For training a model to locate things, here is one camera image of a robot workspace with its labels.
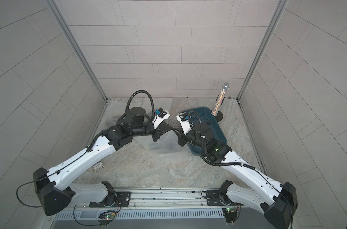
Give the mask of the clear zip-top bag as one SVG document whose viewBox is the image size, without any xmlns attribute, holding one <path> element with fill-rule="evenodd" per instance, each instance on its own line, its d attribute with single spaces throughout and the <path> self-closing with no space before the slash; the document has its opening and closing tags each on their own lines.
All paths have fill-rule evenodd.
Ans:
<svg viewBox="0 0 347 229">
<path fill-rule="evenodd" d="M 157 141 L 153 141 L 152 136 L 136 137 L 136 140 L 148 150 L 149 153 L 157 155 L 166 155 L 174 153 L 190 153 L 187 145 L 183 147 L 178 144 L 178 138 L 174 131 L 170 130 L 160 136 Z"/>
<path fill-rule="evenodd" d="M 154 108 L 158 110 L 159 108 L 165 109 L 170 112 L 172 105 L 171 98 L 153 98 Z M 149 98 L 145 98 L 142 103 L 142 108 L 145 109 L 146 114 L 152 116 L 151 103 Z"/>
<path fill-rule="evenodd" d="M 116 124 L 125 112 L 127 102 L 128 98 L 112 98 L 108 101 L 107 108 L 97 129 L 98 133 Z"/>
</svg>

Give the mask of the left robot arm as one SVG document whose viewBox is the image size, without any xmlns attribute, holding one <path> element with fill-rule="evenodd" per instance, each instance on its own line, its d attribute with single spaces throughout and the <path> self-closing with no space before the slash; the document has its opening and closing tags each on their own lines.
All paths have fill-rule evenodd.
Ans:
<svg viewBox="0 0 347 229">
<path fill-rule="evenodd" d="M 113 154 L 135 136 L 150 135 L 157 141 L 170 130 L 164 123 L 170 113 L 162 108 L 154 110 L 152 122 L 144 123 L 147 117 L 141 107 L 125 112 L 116 125 L 101 131 L 91 144 L 73 157 L 50 169 L 40 168 L 33 173 L 35 192 L 47 216 L 55 215 L 70 204 L 94 202 L 99 207 L 117 204 L 117 193 L 109 182 L 98 185 L 75 185 L 73 181 L 103 158 Z"/>
</svg>

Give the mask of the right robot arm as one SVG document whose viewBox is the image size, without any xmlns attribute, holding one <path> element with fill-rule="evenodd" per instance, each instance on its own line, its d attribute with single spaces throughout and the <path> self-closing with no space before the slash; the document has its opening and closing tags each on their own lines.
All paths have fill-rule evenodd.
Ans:
<svg viewBox="0 0 347 229">
<path fill-rule="evenodd" d="M 266 176 L 224 142 L 203 131 L 174 128 L 178 144 L 190 143 L 200 148 L 200 157 L 211 166 L 221 167 L 240 178 L 250 189 L 247 190 L 226 180 L 215 197 L 222 205 L 245 205 L 262 213 L 277 229 L 293 228 L 293 219 L 298 207 L 295 187 L 289 182 L 280 183 Z"/>
</svg>

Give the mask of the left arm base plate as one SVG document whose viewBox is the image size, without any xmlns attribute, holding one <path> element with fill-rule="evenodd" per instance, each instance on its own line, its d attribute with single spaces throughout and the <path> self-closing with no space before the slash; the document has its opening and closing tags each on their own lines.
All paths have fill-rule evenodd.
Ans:
<svg viewBox="0 0 347 229">
<path fill-rule="evenodd" d="M 101 202 L 90 202 L 90 208 L 125 208 L 129 206 L 131 192 L 108 194 Z"/>
</svg>

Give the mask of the teal plastic bin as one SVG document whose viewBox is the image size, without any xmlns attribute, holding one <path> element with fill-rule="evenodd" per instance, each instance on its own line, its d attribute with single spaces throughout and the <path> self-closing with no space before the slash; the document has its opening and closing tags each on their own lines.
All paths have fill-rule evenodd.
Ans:
<svg viewBox="0 0 347 229">
<path fill-rule="evenodd" d="M 205 132 L 207 129 L 210 129 L 213 132 L 214 138 L 223 141 L 227 144 L 227 139 L 219 126 L 216 119 L 212 116 L 211 110 L 207 107 L 198 107 L 193 108 L 191 110 L 186 110 L 183 112 L 189 113 L 189 122 L 193 124 L 192 130 L 200 131 L 200 126 L 203 127 L 203 131 Z M 192 154 L 195 156 L 199 156 L 199 148 L 194 147 L 193 145 L 188 144 L 189 149 Z"/>
</svg>

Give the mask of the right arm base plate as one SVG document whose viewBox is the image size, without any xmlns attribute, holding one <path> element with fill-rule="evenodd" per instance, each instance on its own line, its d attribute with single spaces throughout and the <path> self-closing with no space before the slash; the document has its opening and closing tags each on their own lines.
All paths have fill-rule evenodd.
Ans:
<svg viewBox="0 0 347 229">
<path fill-rule="evenodd" d="M 207 201 L 208 206 L 242 206 L 240 203 L 232 202 L 217 190 L 202 191 L 201 196 Z"/>
</svg>

